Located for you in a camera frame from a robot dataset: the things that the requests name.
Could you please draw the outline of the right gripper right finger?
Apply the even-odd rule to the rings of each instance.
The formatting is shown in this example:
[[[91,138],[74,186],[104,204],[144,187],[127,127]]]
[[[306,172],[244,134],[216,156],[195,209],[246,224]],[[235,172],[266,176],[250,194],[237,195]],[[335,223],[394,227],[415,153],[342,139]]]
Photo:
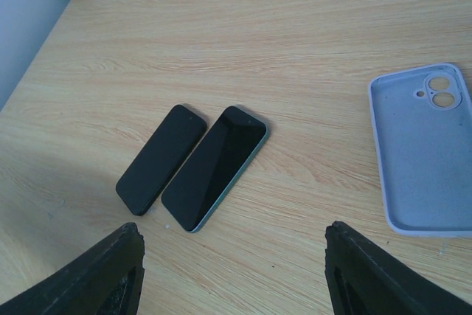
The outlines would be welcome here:
[[[335,314],[470,314],[440,288],[342,221],[326,228],[325,276]]]

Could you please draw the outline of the teal phone black screen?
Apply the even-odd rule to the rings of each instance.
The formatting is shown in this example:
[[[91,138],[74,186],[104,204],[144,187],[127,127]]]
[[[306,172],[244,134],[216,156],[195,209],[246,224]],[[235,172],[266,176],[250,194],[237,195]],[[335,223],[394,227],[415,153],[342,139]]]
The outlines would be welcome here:
[[[183,230],[201,229],[268,135],[268,125],[241,108],[222,112],[162,193],[162,204]]]

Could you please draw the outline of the lilac phone case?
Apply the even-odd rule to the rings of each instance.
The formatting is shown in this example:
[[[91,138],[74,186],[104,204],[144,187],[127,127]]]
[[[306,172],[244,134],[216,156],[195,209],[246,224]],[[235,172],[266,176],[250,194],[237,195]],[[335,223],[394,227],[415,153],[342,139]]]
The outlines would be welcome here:
[[[471,98],[451,63],[368,86],[386,221],[408,236],[471,236]]]

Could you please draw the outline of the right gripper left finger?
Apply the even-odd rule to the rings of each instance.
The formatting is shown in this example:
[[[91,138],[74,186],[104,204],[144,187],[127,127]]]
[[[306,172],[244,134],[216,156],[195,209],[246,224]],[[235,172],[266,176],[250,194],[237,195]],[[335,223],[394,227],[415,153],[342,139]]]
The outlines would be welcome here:
[[[1,313],[136,314],[144,255],[137,225],[123,224],[59,271],[1,304]]]

